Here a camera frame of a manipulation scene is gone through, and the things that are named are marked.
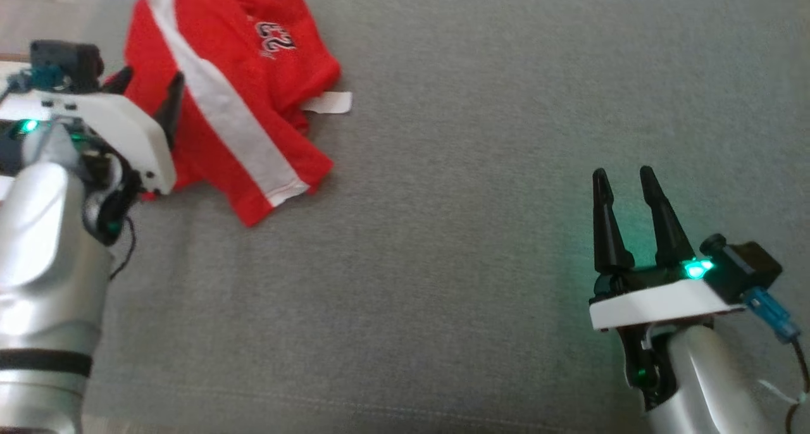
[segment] gray fabric surface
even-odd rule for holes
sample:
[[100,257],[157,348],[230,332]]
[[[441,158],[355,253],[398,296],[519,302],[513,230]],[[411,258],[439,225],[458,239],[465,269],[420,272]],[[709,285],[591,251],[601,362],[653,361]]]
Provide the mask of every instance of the gray fabric surface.
[[[111,66],[133,1],[104,0],[87,33]],[[90,413],[226,432],[643,430],[619,340],[588,318],[599,166],[638,262],[654,255],[651,164],[692,244],[760,242],[786,269],[773,293],[810,325],[808,0],[308,2],[356,94],[349,116],[313,118],[335,171],[250,230],[202,185],[137,207]],[[718,329],[747,376],[798,391],[764,325]],[[786,406],[757,395],[780,426]]]
[[0,53],[28,54],[34,39],[81,36],[98,0],[0,0]]

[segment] white stripe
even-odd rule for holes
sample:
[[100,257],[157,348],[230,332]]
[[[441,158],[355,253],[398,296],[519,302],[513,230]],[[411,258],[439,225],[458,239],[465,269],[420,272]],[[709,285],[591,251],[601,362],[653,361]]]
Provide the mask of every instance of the white stripe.
[[273,207],[309,189],[220,69],[201,59],[177,30],[174,0],[147,0],[185,85],[208,125]]

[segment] blue cable connector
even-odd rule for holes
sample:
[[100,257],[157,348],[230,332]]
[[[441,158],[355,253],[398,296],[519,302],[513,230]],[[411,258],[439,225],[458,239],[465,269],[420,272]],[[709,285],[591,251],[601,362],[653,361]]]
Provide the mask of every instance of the blue cable connector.
[[790,321],[790,313],[760,287],[745,294],[745,305],[773,329],[782,344],[788,344],[801,334],[799,327]]

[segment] cable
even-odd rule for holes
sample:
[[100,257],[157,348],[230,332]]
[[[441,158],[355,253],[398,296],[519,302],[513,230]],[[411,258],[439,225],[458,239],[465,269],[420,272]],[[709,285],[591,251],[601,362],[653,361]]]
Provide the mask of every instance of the cable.
[[0,94],[0,103],[3,103],[3,100],[6,100],[6,97],[8,97],[9,94],[11,94],[11,86],[5,88],[5,90],[3,90],[3,93]]
[[[802,395],[804,397],[807,396],[807,393],[810,393],[810,371],[807,370],[807,359],[804,358],[804,351],[802,350],[801,345],[799,345],[799,339],[793,339],[790,341],[790,344],[793,345],[793,350],[796,352],[796,359],[799,360],[799,367],[802,370],[802,379],[804,380],[804,393]],[[785,431],[787,434],[791,434],[792,430],[792,423],[793,423],[793,415],[796,414],[796,411],[799,410],[799,406],[802,405],[804,402],[804,398],[801,397],[794,405],[790,406],[790,409],[787,410],[787,416],[785,417]]]
[[118,276],[118,274],[121,273],[124,270],[124,268],[127,267],[127,264],[130,263],[130,258],[132,258],[132,255],[135,253],[135,245],[136,243],[138,243],[138,239],[135,236],[135,224],[131,220],[130,216],[125,217],[124,221],[127,223],[127,226],[130,227],[130,236],[132,236],[132,240],[130,241],[130,250],[127,250],[127,255],[124,256],[124,260],[121,262],[121,264],[119,264],[119,266],[115,269],[115,271],[110,273],[109,276],[110,281],[112,281],[115,278],[115,276]]

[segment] white tag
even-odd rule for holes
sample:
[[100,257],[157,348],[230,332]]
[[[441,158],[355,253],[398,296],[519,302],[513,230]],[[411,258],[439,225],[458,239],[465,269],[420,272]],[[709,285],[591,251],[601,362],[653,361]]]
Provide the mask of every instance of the white tag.
[[352,109],[352,93],[327,91],[301,104],[301,110],[318,114],[341,115]]

